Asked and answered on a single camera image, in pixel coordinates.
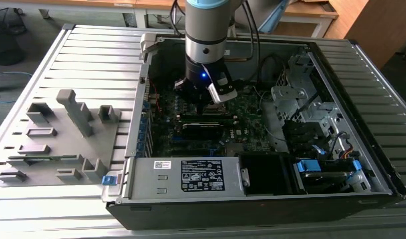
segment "slotted metal surface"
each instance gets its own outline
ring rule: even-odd
[[[111,169],[120,169],[139,77],[139,40],[151,31],[118,27],[76,26],[63,30],[35,76],[0,127],[0,171],[15,150],[17,134],[26,130],[24,111],[31,102],[55,100],[62,88],[74,89],[78,101],[90,108],[112,105],[122,109]],[[406,183],[406,105],[358,47],[346,40],[263,36],[262,38],[315,41],[347,93],[368,122],[384,151]],[[0,188],[0,238],[197,238],[253,236],[325,230],[406,227],[406,201],[385,209],[366,210],[337,222],[180,230],[127,231],[112,218],[100,200],[99,185]]]

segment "warning label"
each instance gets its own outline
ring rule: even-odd
[[[221,160],[182,161],[180,172],[184,192],[225,191]]]

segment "blue latch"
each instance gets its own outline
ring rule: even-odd
[[[116,186],[118,184],[118,177],[116,176],[103,176],[103,185],[104,186]]]
[[[354,160],[354,167],[356,167],[356,171],[361,170],[362,169],[362,166],[361,166],[361,163],[358,160]]]
[[[297,163],[298,171],[301,173],[303,172],[321,172],[321,167],[318,160],[315,159],[309,159],[309,160],[302,160]]]

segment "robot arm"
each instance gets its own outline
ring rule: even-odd
[[[209,89],[214,103],[237,97],[223,54],[231,15],[242,0],[187,0],[186,79]]]

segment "black wire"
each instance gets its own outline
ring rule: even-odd
[[[178,1],[176,1],[176,8],[178,8],[178,10],[180,11],[180,13],[182,13],[182,14],[183,14],[183,16],[184,16],[184,11],[182,10],[182,8],[180,8],[180,6],[179,6]]]
[[[250,32],[250,43],[251,43],[251,49],[250,49],[250,57],[246,58],[246,61],[250,61],[251,58],[254,57],[254,31],[253,31],[253,27],[250,24],[250,17],[249,17],[249,13],[247,13],[247,9],[245,8],[245,5],[242,5],[245,14],[246,14],[246,19],[247,19],[247,25],[249,25],[249,32]]]
[[[338,140],[338,138],[339,138],[343,134],[347,134],[347,133],[343,132],[343,131],[341,131],[341,132],[338,132],[337,136],[334,137],[334,140],[333,140],[333,144],[331,144],[331,148],[330,148],[330,152],[329,152],[327,158],[333,155],[333,151],[334,151],[334,147],[335,147],[335,144],[337,144],[337,140]]]
[[[263,65],[265,65],[265,63],[266,63],[266,61],[267,61],[267,59],[270,59],[270,58],[274,60],[274,62],[275,62],[277,65],[278,65],[278,60],[281,60],[281,61],[282,61],[282,68],[283,68],[283,70],[286,70],[286,63],[285,63],[283,58],[282,58],[277,53],[273,52],[273,53],[270,53],[270,54],[262,59],[262,61],[258,63],[257,70],[255,70],[255,71],[253,72],[253,74],[249,76],[247,81],[251,80],[251,78],[255,76],[255,74],[257,74],[258,72],[261,73],[262,67],[263,67]],[[258,74],[257,81],[261,81],[261,74]]]
[[[297,117],[297,115],[309,108],[310,104],[313,103],[313,101],[315,100],[315,98],[319,96],[318,92],[309,98],[309,100],[305,102],[305,104],[302,105],[302,107],[294,112],[294,114],[290,117],[290,120],[294,119],[294,117]]]
[[[152,14],[152,16],[158,17],[158,15],[155,15],[155,14]],[[170,19],[170,16],[168,17],[162,16],[162,19]]]
[[[180,32],[179,32],[179,30],[176,28],[176,23],[174,22],[174,17],[172,17],[174,10],[175,10],[176,6],[178,6],[178,0],[174,1],[174,4],[171,5],[171,9],[170,9],[170,24],[171,24],[171,27],[175,30],[175,34],[182,37],[183,34],[180,34]]]
[[[254,15],[253,15],[253,13],[251,13],[251,9],[250,9],[250,5],[249,5],[249,2],[247,2],[247,1],[245,2],[245,5],[246,5],[246,8],[247,8],[247,12],[249,12],[251,24],[253,24],[253,26],[254,26],[254,31],[255,31],[255,34],[257,34],[257,44],[258,44],[258,54],[257,54],[257,58],[258,58],[258,65],[259,65],[259,62],[261,62],[261,40],[259,40],[259,31],[258,31],[258,26],[257,26],[257,23],[255,23]]]

